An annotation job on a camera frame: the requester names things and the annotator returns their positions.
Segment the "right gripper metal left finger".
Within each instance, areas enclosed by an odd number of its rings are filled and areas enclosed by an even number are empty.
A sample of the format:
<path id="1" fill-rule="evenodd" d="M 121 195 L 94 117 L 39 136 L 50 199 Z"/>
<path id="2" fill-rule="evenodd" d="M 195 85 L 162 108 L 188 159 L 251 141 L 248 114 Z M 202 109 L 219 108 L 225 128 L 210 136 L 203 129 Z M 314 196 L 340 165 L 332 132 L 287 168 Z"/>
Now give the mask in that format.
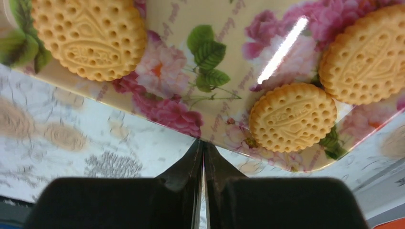
<path id="1" fill-rule="evenodd" d="M 64 177 L 51 182 L 26 229 L 197 229 L 203 142 L 154 178 Z"/>

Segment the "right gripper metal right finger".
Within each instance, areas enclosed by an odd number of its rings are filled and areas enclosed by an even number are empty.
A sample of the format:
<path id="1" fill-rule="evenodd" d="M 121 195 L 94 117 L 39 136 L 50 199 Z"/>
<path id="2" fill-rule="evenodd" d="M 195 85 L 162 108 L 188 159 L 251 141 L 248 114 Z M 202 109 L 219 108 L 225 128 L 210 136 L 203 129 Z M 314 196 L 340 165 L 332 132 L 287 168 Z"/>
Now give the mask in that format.
<path id="1" fill-rule="evenodd" d="M 203 144 L 210 229 L 365 229 L 356 199 L 340 180 L 249 178 Z"/>

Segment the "floral cookie tray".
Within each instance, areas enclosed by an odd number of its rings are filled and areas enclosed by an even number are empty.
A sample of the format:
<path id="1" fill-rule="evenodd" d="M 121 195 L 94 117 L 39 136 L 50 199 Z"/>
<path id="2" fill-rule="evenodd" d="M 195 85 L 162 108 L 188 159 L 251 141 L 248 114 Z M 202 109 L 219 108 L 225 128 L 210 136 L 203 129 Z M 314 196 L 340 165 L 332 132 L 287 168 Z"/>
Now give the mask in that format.
<path id="1" fill-rule="evenodd" d="M 366 14 L 402 0 L 132 0 L 147 33 L 135 70 L 93 81 L 52 57 L 33 26 L 32 0 L 0 3 L 0 62 L 78 95 L 131 112 L 292 172 L 322 169 L 346 156 L 405 109 L 405 88 L 353 105 L 324 90 L 319 66 L 336 37 Z M 292 152 L 261 147 L 249 130 L 268 91 L 309 83 L 335 102 L 331 131 Z"/>

